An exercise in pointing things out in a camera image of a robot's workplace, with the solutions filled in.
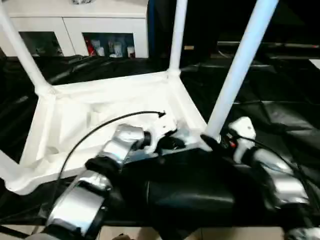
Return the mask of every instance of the shelf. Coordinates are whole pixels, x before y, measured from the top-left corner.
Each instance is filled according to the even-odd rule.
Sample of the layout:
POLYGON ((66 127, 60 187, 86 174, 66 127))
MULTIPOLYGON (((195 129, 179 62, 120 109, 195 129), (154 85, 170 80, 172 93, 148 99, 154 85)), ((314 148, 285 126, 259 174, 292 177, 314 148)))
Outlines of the shelf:
POLYGON ((149 0, 95 0, 74 5, 71 0, 7 0, 10 17, 138 18, 147 17, 149 0))

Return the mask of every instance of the white pipe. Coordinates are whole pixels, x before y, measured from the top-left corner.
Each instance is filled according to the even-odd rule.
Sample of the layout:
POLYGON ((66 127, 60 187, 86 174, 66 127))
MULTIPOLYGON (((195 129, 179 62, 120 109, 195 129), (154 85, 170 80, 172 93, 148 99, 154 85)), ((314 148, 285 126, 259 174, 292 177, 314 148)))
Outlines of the white pipe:
POLYGON ((257 0, 249 23, 210 116, 205 134, 219 140, 249 67, 266 32, 279 0, 257 0))
POLYGON ((2 0, 0 0, 0 25, 2 26, 2 29, 8 40, 11 42, 20 63, 33 83, 35 93, 38 95, 54 93, 55 91, 53 87, 45 80, 30 52, 28 51, 23 39, 11 22, 10 17, 4 9, 2 0))
POLYGON ((0 150, 0 178, 5 182, 13 182, 24 173, 24 168, 0 150))
POLYGON ((180 58, 184 39, 187 6, 188 0, 176 1, 170 64, 168 69, 170 73, 180 73, 180 58))

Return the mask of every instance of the glass cabinet door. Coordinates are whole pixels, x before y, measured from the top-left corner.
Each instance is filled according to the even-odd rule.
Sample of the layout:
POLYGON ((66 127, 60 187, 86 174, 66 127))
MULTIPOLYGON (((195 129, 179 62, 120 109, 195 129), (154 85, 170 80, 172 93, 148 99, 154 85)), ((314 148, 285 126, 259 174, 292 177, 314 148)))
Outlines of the glass cabinet door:
POLYGON ((143 18, 66 17, 63 20, 76 54, 149 57, 147 22, 143 18))
POLYGON ((32 56, 63 56, 53 31, 20 31, 26 47, 32 56))
MULTIPOLYGON (((62 17, 11 17, 11 20, 33 56, 75 55, 62 17)), ((0 47, 6 56, 17 56, 2 29, 0 47)))
POLYGON ((135 58, 133 33, 84 32, 83 38, 89 56, 135 58))

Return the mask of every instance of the robotic arm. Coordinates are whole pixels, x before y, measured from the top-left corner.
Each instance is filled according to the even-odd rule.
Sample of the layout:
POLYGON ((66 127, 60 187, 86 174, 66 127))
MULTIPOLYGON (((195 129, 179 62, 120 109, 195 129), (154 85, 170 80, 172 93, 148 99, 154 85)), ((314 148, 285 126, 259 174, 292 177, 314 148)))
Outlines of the robotic arm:
MULTIPOLYGON (((176 129, 177 123, 167 115, 149 131, 128 124, 119 125, 112 139, 95 158, 87 161, 86 170, 56 201, 44 231, 27 239, 95 239, 106 215, 113 183, 117 182, 122 166, 131 159, 150 158, 158 141, 176 129)), ((251 141, 255 136, 250 119, 244 117, 231 123, 228 131, 221 134, 220 143, 215 144, 230 154, 236 164, 249 165, 259 177, 261 187, 266 189, 278 211, 285 239, 320 239, 320 229, 310 226, 311 221, 305 211, 310 203, 304 185, 284 159, 256 147, 251 141)), ((203 139, 212 146, 208 138, 203 139)))

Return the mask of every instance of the black cable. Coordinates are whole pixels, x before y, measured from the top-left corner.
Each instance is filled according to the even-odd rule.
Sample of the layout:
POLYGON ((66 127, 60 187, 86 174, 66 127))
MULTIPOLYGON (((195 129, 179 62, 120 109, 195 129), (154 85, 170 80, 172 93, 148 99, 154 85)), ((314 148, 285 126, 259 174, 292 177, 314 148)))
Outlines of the black cable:
POLYGON ((310 181, 315 186, 318 186, 317 185, 318 183, 314 179, 312 179, 311 177, 309 177, 308 175, 305 174, 305 172, 302 170, 302 168, 300 167, 298 162, 296 162, 297 166, 295 166, 294 164, 292 164, 288 160, 284 159, 279 153, 277 153, 271 147, 263 144, 260 141, 257 141, 255 139, 252 139, 252 138, 249 138, 249 137, 241 136, 241 135, 237 135, 237 137, 241 138, 241 139, 245 139, 245 140, 251 141, 251 142, 253 142, 253 143, 257 144, 257 145, 260 145, 261 147, 263 147, 263 148, 269 150, 270 152, 274 153, 277 157, 279 157, 282 161, 284 161, 293 170, 293 172, 297 175, 297 177, 301 180, 305 190, 308 191, 312 195, 313 202, 316 205, 316 208, 319 209, 319 205, 320 205, 319 198, 317 197, 317 194, 313 190, 310 190, 309 184, 306 182, 306 180, 310 181))
POLYGON ((282 171, 282 170, 279 170, 277 168, 273 168, 271 166, 269 166, 268 164, 264 163, 264 162, 260 162, 263 166, 265 166, 266 168, 272 170, 272 171, 275 171, 275 172, 278 172, 278 173, 281 173, 281 174, 286 174, 288 176, 291 176, 291 177, 294 177, 295 175, 289 173, 289 172, 285 172, 285 171, 282 171))
POLYGON ((84 141, 86 140, 88 137, 90 137, 93 133, 95 133, 96 131, 98 131, 99 129, 103 128, 104 126, 106 125, 109 125, 115 121, 118 121, 118 120, 121 120, 121 119, 124 119, 124 118, 128 118, 128 117, 131 117, 131 116, 135 116, 135 115, 141 115, 141 114, 158 114, 159 115, 159 118, 161 118, 162 116, 164 116, 166 113, 165 112, 159 112, 159 111, 137 111, 137 112, 133 112, 133 113, 129 113, 129 114, 126 114, 126 115, 122 115, 122 116, 119 116, 119 117, 116 117, 116 118, 113 118, 109 121, 106 121, 104 123, 102 123, 101 125, 95 127, 93 130, 91 130, 89 133, 87 133, 83 138, 80 139, 80 141, 77 142, 77 144, 71 149, 71 151, 69 152, 69 154, 67 155, 66 159, 64 160, 63 162, 63 165, 61 167, 61 170, 59 172, 59 175, 58 175, 58 178, 55 182, 55 186, 54 186, 54 189, 53 189, 53 192, 52 192, 52 199, 51 201, 49 202, 50 203, 50 206, 51 208, 49 209, 50 211, 52 211, 53 207, 54 207, 54 204, 55 204, 55 200, 56 200, 56 196, 57 196, 57 192, 58 192, 58 189, 59 189, 59 184, 60 184, 60 180, 61 180, 61 177, 62 177, 62 173, 64 172, 65 170, 65 167, 67 165, 67 162, 68 160, 70 159, 71 155, 74 153, 74 151, 76 150, 76 148, 84 141))
POLYGON ((232 56, 228 56, 227 54, 225 54, 222 51, 220 51, 218 43, 216 43, 216 50, 221 56, 223 56, 226 59, 232 59, 233 58, 232 56))

